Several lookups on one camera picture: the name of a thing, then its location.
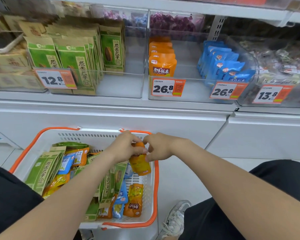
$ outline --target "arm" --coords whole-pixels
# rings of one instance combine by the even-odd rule
[[[180,158],[247,240],[300,239],[300,202],[293,197],[190,140],[157,133],[147,142],[148,161]]]
[[[95,160],[67,184],[0,234],[0,240],[70,240],[108,170],[133,154],[147,153],[143,147],[132,147],[141,140],[125,131]]]

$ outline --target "orange price tag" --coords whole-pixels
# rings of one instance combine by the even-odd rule
[[[263,85],[253,103],[281,104],[293,87],[294,85]]]
[[[218,81],[212,90],[210,98],[236,100],[240,97],[247,86],[248,83],[243,82]]]
[[[181,97],[185,83],[185,79],[153,78],[152,95]]]
[[[46,88],[77,89],[72,73],[67,69],[34,68]]]

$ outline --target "white plastic basket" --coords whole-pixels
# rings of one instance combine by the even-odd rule
[[[147,134],[151,134],[146,131],[138,130],[132,130],[131,132],[141,139]],[[67,127],[49,127],[43,129],[24,150],[9,171],[24,182],[38,157],[44,151],[49,151],[52,144],[62,141],[83,142],[91,146],[91,152],[99,152],[106,149],[120,133],[120,129],[81,129]],[[82,222],[80,229],[102,228],[105,230],[109,228],[138,228],[150,226],[157,217],[159,164],[157,161],[151,162],[150,166],[151,174],[145,176],[134,174],[131,179],[126,179],[127,188],[133,183],[144,185],[143,206],[140,217],[129,218],[124,216],[122,219],[98,219],[94,222]]]

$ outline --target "white sneaker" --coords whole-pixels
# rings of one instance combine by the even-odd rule
[[[166,236],[178,237],[183,233],[185,210],[191,206],[192,204],[188,200],[181,200],[172,208],[163,223],[163,228],[158,236],[159,239]]]

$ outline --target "qr code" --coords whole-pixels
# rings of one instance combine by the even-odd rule
[[[176,84],[175,87],[174,87],[174,92],[182,92],[182,88],[183,88],[183,85],[181,84]]]

